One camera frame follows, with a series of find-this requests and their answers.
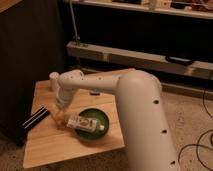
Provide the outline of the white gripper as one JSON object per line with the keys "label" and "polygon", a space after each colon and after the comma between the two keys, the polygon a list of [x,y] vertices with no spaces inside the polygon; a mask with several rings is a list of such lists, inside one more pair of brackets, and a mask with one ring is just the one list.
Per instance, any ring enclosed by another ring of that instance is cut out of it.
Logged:
{"label": "white gripper", "polygon": [[64,90],[60,88],[56,93],[56,106],[62,110],[66,109],[73,100],[74,93],[72,91]]}

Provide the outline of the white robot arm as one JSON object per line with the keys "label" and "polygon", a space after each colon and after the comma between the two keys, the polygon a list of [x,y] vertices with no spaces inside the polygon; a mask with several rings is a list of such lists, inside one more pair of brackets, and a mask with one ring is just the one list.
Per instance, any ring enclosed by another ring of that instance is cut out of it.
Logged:
{"label": "white robot arm", "polygon": [[72,102],[79,89],[115,96],[117,113],[131,171],[181,171],[161,101],[158,78],[144,71],[93,76],[79,70],[61,74],[57,107]]}

